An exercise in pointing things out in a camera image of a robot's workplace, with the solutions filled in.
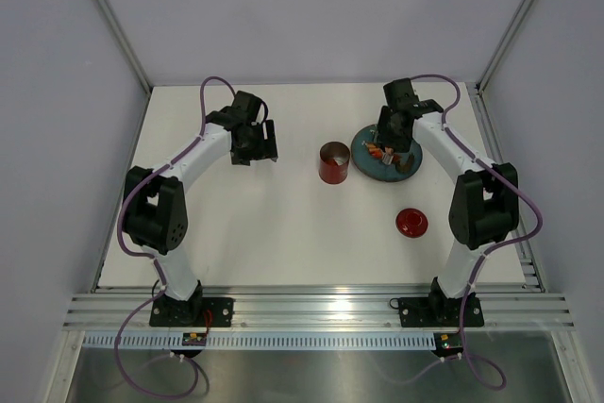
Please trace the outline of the metal tongs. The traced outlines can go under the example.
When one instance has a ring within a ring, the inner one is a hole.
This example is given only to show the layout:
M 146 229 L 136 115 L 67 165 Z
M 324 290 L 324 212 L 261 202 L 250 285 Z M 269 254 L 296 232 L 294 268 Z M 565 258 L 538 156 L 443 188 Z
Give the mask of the metal tongs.
M 397 163 L 398 156 L 391 147 L 384 147 L 383 158 L 381 159 L 384 165 L 393 165 Z

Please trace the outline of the red metal can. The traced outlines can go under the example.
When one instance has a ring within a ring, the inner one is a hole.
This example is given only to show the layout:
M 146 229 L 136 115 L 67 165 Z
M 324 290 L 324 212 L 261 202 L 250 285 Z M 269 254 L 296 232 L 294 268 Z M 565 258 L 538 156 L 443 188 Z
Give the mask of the red metal can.
M 350 157 L 350 150 L 344 143 L 325 143 L 319 151 L 319 177 L 327 184 L 343 183 L 348 175 Z

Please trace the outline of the dark green eggplant piece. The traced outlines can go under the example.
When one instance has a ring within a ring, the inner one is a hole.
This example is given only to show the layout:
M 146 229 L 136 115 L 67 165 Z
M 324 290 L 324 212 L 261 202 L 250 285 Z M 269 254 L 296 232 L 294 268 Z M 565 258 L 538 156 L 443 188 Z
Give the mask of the dark green eggplant piece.
M 400 174 L 409 174 L 413 168 L 415 163 L 414 155 L 409 155 L 406 160 L 400 159 L 396 165 L 395 169 Z

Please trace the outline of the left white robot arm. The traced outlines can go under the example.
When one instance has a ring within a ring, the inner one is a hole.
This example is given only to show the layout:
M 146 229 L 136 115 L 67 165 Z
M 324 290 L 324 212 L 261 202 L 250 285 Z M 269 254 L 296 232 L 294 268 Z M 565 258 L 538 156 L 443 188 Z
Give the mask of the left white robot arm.
M 235 93 L 232 104 L 204 117 L 190 144 L 154 168 L 132 167 L 126 174 L 117 239 L 130 257 L 153 262 L 160 293 L 174 299 L 171 314 L 184 326 L 203 316 L 203 301 L 193 296 L 200 283 L 184 250 L 188 229 L 186 193 L 224 156 L 233 165 L 278 158 L 275 125 L 266 103 L 249 92 Z

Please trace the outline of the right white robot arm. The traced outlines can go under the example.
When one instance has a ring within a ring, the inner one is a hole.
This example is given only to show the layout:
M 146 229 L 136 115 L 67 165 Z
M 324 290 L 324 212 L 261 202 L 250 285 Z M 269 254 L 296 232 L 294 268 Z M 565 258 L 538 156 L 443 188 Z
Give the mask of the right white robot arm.
M 475 282 L 487 249 L 501 244 L 519 223 L 518 175 L 509 164 L 484 158 L 461 138 L 436 101 L 422 101 L 409 78 L 386 84 L 386 104 L 377 121 L 377 142 L 395 152 L 420 145 L 454 183 L 448 223 L 454 243 L 445 268 L 428 295 L 400 297 L 402 327 L 455 327 L 484 324 Z

